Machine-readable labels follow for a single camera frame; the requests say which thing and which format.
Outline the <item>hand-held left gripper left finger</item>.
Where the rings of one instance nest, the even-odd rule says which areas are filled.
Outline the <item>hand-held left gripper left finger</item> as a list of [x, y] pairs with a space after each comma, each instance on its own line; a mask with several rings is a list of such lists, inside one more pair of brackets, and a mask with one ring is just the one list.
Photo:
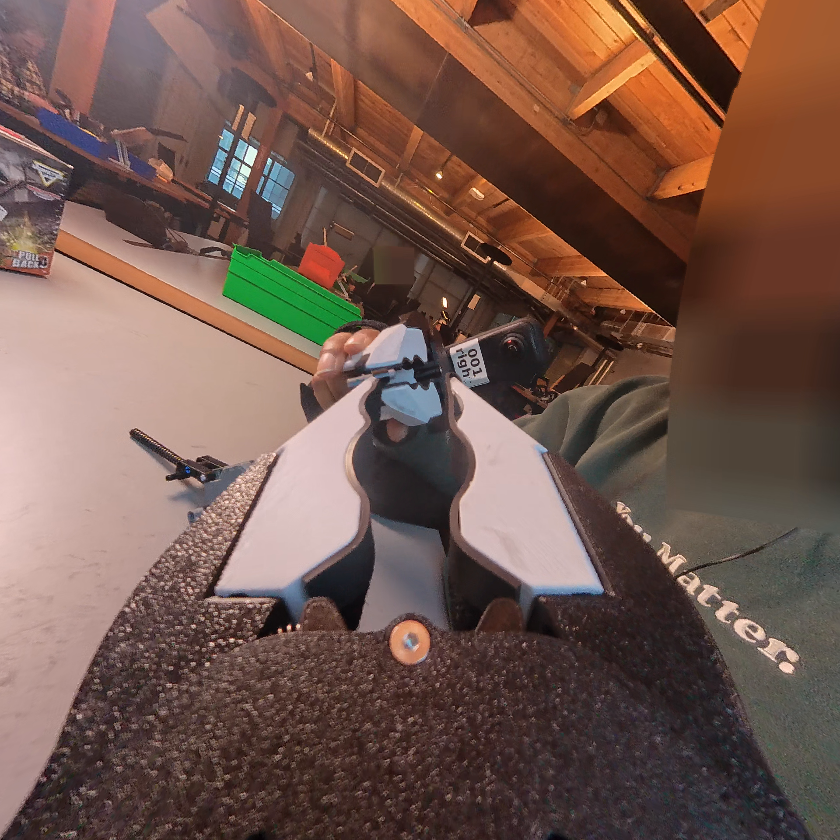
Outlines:
[[375, 387], [363, 380], [278, 449], [216, 596], [279, 598], [295, 619], [308, 599], [324, 596], [359, 617], [375, 546], [353, 453], [371, 425], [364, 405]]

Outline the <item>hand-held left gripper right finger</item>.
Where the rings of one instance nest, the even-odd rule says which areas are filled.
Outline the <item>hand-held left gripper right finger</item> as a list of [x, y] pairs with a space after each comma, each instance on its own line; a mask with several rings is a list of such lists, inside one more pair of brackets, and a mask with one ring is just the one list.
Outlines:
[[528, 617], [542, 595], [605, 594], [547, 449], [460, 380], [448, 393], [465, 464], [450, 510], [450, 601], [482, 613], [506, 597]]

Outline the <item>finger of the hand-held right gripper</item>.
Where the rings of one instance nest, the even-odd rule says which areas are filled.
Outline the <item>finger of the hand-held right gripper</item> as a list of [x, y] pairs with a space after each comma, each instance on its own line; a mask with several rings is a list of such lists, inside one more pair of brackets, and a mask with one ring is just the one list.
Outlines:
[[392, 326], [380, 332], [362, 351], [359, 372], [366, 375], [407, 373], [427, 362], [424, 332], [407, 326]]
[[407, 427], [423, 426], [445, 414], [448, 398], [434, 382], [385, 383], [381, 389], [380, 417]]

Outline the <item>grey and black brick chassis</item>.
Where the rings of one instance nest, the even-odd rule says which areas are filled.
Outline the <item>grey and black brick chassis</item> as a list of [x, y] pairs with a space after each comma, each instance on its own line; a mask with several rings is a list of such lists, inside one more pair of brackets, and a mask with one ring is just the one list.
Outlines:
[[254, 463], [252, 460], [246, 460], [235, 465], [229, 465], [209, 455], [198, 456], [195, 459], [184, 458], [138, 428], [130, 429], [129, 436], [146, 451], [171, 466], [171, 473], [166, 476], [165, 480], [181, 483], [190, 480], [198, 482], [202, 489], [201, 499], [196, 507], [188, 512], [187, 517], [190, 521], [198, 518]]

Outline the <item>grey desk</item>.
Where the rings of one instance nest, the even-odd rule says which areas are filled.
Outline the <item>grey desk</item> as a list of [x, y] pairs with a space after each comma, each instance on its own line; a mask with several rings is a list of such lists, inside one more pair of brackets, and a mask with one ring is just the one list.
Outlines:
[[305, 423], [310, 374], [97, 270], [2, 272], [4, 829], [127, 596], [203, 502], [130, 439], [229, 464]]

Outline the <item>orange red container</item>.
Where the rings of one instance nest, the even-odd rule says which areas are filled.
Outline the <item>orange red container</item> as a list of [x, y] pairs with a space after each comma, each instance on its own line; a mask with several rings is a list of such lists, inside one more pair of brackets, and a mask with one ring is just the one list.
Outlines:
[[301, 258], [298, 273], [326, 290], [333, 288], [344, 268], [344, 260], [334, 249], [310, 243]]

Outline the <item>green storage bin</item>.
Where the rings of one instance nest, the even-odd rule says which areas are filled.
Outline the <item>green storage bin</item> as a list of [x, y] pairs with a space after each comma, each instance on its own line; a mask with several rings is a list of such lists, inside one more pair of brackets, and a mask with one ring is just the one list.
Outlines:
[[252, 248], [236, 245], [223, 294], [309, 341], [322, 344], [361, 320], [352, 303]]

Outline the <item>person in green sweatshirt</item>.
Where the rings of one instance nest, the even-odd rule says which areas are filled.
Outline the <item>person in green sweatshirt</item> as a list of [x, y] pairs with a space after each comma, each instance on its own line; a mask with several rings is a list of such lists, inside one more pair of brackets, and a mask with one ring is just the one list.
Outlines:
[[783, 792], [814, 838], [838, 838], [838, 534], [667, 509], [668, 416], [668, 380], [643, 375], [516, 424], [652, 544], [709, 626]]

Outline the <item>cluttered background workbench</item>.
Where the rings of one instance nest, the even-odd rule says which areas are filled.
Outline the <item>cluttered background workbench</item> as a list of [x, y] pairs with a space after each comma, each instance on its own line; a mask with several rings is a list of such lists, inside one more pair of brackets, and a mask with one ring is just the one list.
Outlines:
[[101, 182], [121, 193], [157, 203], [178, 220], [182, 230], [191, 234], [197, 234], [212, 216], [209, 200], [163, 181], [152, 167], [127, 151], [120, 152], [113, 143], [105, 143], [104, 151], [99, 151], [100, 143], [90, 139], [88, 147], [80, 148], [47, 130], [30, 107], [22, 111], [3, 101], [1, 113], [3, 127], [22, 134], [73, 167], [70, 195], [78, 203], [82, 203], [78, 196], [82, 187]]

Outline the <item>toy truck box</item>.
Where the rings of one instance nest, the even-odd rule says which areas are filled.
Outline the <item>toy truck box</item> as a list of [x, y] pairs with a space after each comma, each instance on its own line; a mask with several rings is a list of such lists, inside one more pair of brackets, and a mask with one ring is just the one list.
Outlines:
[[1, 128], [1, 267], [50, 273], [71, 165], [22, 134]]

